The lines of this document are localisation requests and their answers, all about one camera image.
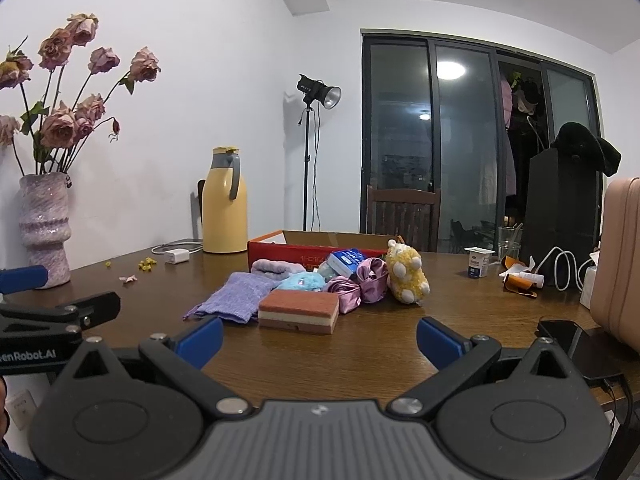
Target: blue plush toy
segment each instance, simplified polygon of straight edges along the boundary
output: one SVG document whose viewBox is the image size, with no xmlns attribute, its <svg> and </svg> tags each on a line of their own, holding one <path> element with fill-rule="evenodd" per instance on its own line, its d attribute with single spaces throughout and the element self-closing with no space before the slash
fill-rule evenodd
<svg viewBox="0 0 640 480">
<path fill-rule="evenodd" d="M 277 288 L 281 290 L 310 290 L 320 292 L 324 289 L 324 278 L 317 272 L 299 272 L 282 280 Z"/>
</svg>

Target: wooden table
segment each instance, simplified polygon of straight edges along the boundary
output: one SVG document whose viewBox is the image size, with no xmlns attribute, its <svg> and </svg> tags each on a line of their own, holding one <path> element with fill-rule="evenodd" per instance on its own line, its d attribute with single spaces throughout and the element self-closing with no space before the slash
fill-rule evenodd
<svg viewBox="0 0 640 480">
<path fill-rule="evenodd" d="M 223 285 L 234 270 L 246 270 L 246 254 L 195 254 L 177 266 L 159 262 L 152 272 L 138 270 L 150 251 L 114 258 L 74 270 L 72 281 L 52 290 L 15 294 L 15 303 L 53 306 L 98 292 L 116 290 L 122 298 L 118 319 L 95 328 L 113 347 L 136 346 L 153 332 L 176 334 L 182 314 Z M 415 328 L 433 316 L 464 336 L 486 333 L 503 346 L 527 347 L 541 316 L 573 319 L 584 328 L 596 324 L 577 295 L 546 288 L 536 300 L 502 291 L 497 266 L 487 277 L 466 276 L 467 256 L 422 256 L 431 294 L 424 306 L 405 306 L 389 297 L 340 316 L 333 335 L 311 335 L 225 324 L 222 350 L 204 371 L 256 405 L 266 398 L 337 399 L 375 397 L 383 404 L 435 373 L 417 349 Z M 135 273 L 123 286 L 119 276 Z M 602 342 L 640 392 L 640 360 L 609 335 Z M 594 390 L 600 402 L 609 397 Z"/>
</svg>

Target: glass cup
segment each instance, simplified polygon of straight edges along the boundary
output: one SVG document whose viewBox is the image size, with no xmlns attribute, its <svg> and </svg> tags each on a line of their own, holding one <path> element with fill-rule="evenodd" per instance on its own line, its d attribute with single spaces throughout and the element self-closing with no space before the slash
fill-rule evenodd
<svg viewBox="0 0 640 480">
<path fill-rule="evenodd" d="M 498 257 L 500 261 L 505 256 L 510 256 L 516 260 L 520 256 L 520 239 L 522 238 L 522 227 L 498 227 Z"/>
</svg>

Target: yellow plush toy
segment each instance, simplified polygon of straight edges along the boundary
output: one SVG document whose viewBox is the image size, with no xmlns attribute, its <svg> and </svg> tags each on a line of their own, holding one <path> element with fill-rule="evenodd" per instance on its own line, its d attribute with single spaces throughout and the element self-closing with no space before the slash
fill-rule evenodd
<svg viewBox="0 0 640 480">
<path fill-rule="evenodd" d="M 386 268 L 387 285 L 398 301 L 418 303 L 430 291 L 429 282 L 422 272 L 422 258 L 411 246 L 389 240 Z"/>
</svg>

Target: light stand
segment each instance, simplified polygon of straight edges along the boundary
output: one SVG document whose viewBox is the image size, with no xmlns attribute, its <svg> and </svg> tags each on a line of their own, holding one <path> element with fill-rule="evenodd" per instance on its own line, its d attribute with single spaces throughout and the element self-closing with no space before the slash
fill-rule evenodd
<svg viewBox="0 0 640 480">
<path fill-rule="evenodd" d="M 311 103 L 313 101 L 318 100 L 322 103 L 327 110 L 330 110 L 335 105 L 338 104 L 340 97 L 342 96 L 342 91 L 337 86 L 327 86 L 321 81 L 315 81 L 313 79 L 309 79 L 307 76 L 300 74 L 300 81 L 298 81 L 298 90 L 305 94 L 305 98 L 303 99 L 306 108 L 303 112 L 306 113 L 305 119 L 305 184 L 304 184 L 304 198 L 303 198 L 303 206 L 302 206 L 302 229 L 306 231 L 306 211 L 307 211 L 307 199 L 308 199 L 308 176 L 309 176 L 309 162 L 311 160 L 311 156 L 309 155 L 309 115 L 313 111 L 311 107 Z"/>
<path fill-rule="evenodd" d="M 308 195 L 308 178 L 309 178 L 309 161 L 311 156 L 309 155 L 309 114 L 311 113 L 311 104 L 306 104 L 306 131 L 305 131 L 305 191 L 302 206 L 302 230 L 306 231 L 306 203 Z"/>
</svg>

